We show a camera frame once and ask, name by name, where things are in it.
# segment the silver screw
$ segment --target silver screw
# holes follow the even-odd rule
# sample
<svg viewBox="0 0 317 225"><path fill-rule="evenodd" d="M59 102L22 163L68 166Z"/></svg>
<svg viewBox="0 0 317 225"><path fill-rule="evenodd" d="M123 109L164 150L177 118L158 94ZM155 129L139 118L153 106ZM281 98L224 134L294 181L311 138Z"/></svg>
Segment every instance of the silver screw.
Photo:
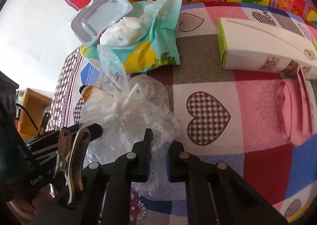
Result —
<svg viewBox="0 0 317 225"><path fill-rule="evenodd" d="M190 155L189 155L189 153L187 153L187 152L182 152L182 153L180 153L180 158L182 158L182 159L187 159L189 156L190 156Z"/></svg>
<svg viewBox="0 0 317 225"><path fill-rule="evenodd" d="M126 157L129 158L129 159L133 159L133 158L136 158L137 154L134 153L134 152L130 152L130 153L127 153L126 154Z"/></svg>
<svg viewBox="0 0 317 225"><path fill-rule="evenodd" d="M220 163L217 164L217 168L221 169L221 170L225 170L227 168L227 166L228 165L226 163L224 163L224 162L220 162Z"/></svg>
<svg viewBox="0 0 317 225"><path fill-rule="evenodd" d="M99 164L97 162L92 162L88 166L89 166L89 168L94 170L94 169L98 168Z"/></svg>

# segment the crumpled white tissue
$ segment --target crumpled white tissue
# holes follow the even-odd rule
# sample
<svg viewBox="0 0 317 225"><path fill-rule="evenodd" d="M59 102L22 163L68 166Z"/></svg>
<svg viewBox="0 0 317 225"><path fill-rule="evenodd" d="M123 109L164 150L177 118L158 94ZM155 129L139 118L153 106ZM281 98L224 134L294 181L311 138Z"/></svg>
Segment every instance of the crumpled white tissue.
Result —
<svg viewBox="0 0 317 225"><path fill-rule="evenodd" d="M148 26L144 20L135 17L123 17L101 35L100 44L109 46L127 46L141 40L147 34Z"/></svg>

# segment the tissue box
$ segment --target tissue box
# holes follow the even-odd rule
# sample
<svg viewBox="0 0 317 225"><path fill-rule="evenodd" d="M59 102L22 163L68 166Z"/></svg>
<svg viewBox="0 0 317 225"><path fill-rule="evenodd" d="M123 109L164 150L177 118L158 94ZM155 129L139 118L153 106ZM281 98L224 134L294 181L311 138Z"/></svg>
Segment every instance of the tissue box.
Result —
<svg viewBox="0 0 317 225"><path fill-rule="evenodd" d="M283 28L249 20L219 18L217 39L223 69L296 73L317 78L317 51L308 39Z"/></svg>

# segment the clear plastic bag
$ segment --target clear plastic bag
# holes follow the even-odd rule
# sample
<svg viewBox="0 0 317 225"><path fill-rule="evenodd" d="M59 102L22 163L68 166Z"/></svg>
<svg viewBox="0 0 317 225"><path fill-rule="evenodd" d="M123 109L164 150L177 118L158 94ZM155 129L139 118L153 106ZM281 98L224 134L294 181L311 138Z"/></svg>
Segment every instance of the clear plastic bag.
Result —
<svg viewBox="0 0 317 225"><path fill-rule="evenodd" d="M97 161L106 164L132 150L143 140L145 129L153 130L151 171L148 182L134 183L137 192L152 200L186 198L184 183L170 183L166 173L166 154L174 138L181 135L181 124L169 110L168 95L159 81L139 75L130 80L118 57L106 45L98 45L102 70L101 90L81 110L81 126L98 123L100 138L87 149L84 167Z"/></svg>

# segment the printed picture on box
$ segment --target printed picture on box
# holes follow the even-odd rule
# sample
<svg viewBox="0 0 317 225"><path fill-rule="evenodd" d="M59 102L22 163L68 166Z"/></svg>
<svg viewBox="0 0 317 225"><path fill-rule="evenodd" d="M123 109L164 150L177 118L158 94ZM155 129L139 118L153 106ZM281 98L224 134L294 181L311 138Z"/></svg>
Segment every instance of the printed picture on box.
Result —
<svg viewBox="0 0 317 225"><path fill-rule="evenodd" d="M315 55L315 53L312 50L305 49L304 50L304 55L307 57L307 59L309 59L311 61L316 61L317 60L316 55Z"/></svg>
<svg viewBox="0 0 317 225"><path fill-rule="evenodd" d="M291 72L297 70L298 66L299 66L299 64L292 60L292 61L287 65L287 67L286 67L285 69L283 69L283 70L280 71L280 73L289 74L289 73L291 73Z"/></svg>
<svg viewBox="0 0 317 225"><path fill-rule="evenodd" d="M265 63L262 65L261 68L259 68L259 70L269 72L270 70L274 69L277 66L280 60L281 60L280 58L268 55Z"/></svg>
<svg viewBox="0 0 317 225"><path fill-rule="evenodd" d="M303 70L303 73L304 73L304 74L308 74L308 73L310 72L310 69L311 69L311 68L312 68L312 67L304 66L303 69L302 69L302 70Z"/></svg>

